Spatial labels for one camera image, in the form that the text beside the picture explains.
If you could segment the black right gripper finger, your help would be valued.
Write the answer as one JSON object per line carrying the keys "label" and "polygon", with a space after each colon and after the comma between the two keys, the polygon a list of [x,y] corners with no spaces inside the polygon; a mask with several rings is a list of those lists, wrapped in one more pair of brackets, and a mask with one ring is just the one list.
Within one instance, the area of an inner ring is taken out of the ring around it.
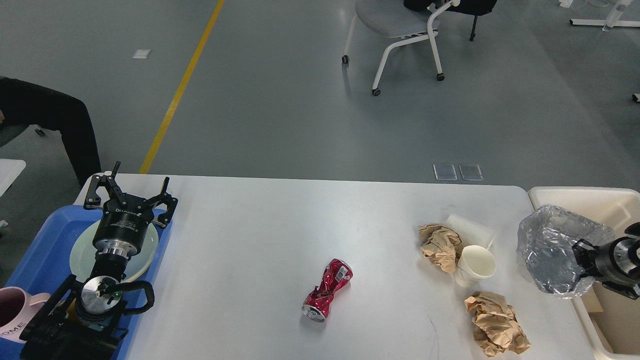
{"label": "black right gripper finger", "polygon": [[576,263],[583,269],[583,273],[598,273],[595,261],[598,246],[583,238],[579,239],[571,247]]}
{"label": "black right gripper finger", "polygon": [[605,281],[605,282],[602,282],[601,284],[602,284],[602,287],[604,287],[604,289],[615,292],[631,300],[638,300],[640,297],[640,287],[638,284],[633,284],[633,285],[617,284],[613,281]]}

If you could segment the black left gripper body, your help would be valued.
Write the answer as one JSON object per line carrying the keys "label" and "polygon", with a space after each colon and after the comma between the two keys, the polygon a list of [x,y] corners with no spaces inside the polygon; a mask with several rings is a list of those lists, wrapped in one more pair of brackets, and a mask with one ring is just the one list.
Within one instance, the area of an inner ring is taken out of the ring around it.
{"label": "black left gripper body", "polygon": [[150,207],[108,200],[94,235],[98,255],[117,255],[130,259],[141,252],[147,229],[154,219]]}

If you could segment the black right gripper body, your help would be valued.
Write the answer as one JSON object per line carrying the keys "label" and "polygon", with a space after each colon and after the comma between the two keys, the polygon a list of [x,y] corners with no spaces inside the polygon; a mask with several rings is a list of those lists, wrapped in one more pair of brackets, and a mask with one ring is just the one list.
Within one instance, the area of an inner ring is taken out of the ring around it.
{"label": "black right gripper body", "polygon": [[596,249],[598,281],[608,287],[628,287],[628,239],[616,239]]}

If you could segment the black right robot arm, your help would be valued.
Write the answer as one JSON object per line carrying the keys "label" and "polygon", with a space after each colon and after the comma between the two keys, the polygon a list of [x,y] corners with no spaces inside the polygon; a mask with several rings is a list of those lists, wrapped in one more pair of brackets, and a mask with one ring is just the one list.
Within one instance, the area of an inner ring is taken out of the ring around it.
{"label": "black right robot arm", "polygon": [[609,243],[594,245],[581,238],[571,249],[582,273],[592,277],[605,289],[631,300],[639,299],[640,223],[629,225],[624,236]]}

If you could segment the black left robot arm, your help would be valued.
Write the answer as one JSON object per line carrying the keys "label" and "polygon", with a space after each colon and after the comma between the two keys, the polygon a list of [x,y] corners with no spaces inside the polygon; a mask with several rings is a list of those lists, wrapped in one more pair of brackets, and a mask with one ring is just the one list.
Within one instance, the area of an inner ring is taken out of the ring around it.
{"label": "black left robot arm", "polygon": [[115,180],[120,166],[94,175],[87,187],[83,208],[102,211],[89,276],[67,276],[26,325],[22,360],[109,360],[129,332],[118,325],[121,317],[153,307],[153,285],[126,282],[126,267],[141,253],[151,224],[170,224],[178,199],[168,192],[169,177],[149,199],[123,192]]}

